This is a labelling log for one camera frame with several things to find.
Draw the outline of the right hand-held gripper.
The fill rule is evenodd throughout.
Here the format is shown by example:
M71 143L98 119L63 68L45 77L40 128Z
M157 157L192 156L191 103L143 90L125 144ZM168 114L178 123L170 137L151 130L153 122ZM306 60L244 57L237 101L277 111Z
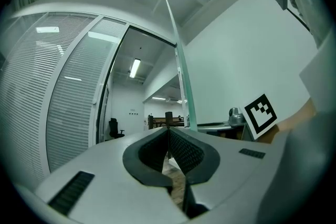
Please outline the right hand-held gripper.
M269 131L277 120L277 115L265 93L257 95L238 108L231 108L228 122L198 124L199 131L227 131L231 127L243 127L242 139L257 141Z

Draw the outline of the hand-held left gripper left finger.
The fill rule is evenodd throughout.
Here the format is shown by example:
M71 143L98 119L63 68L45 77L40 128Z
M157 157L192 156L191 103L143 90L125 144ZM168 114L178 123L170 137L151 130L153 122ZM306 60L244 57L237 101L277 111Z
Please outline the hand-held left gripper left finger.
M52 198L79 171L93 180L69 213L79 223L184 223L188 217L166 188L141 184L124 168L128 146L157 132L156 129L99 143L52 172L35 190L44 202Z

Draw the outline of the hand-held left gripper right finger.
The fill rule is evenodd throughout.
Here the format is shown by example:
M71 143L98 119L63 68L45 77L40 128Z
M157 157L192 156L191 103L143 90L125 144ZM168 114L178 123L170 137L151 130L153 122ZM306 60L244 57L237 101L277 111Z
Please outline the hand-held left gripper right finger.
M273 179L273 145L171 127L169 149L185 174L183 210L171 219L256 219Z

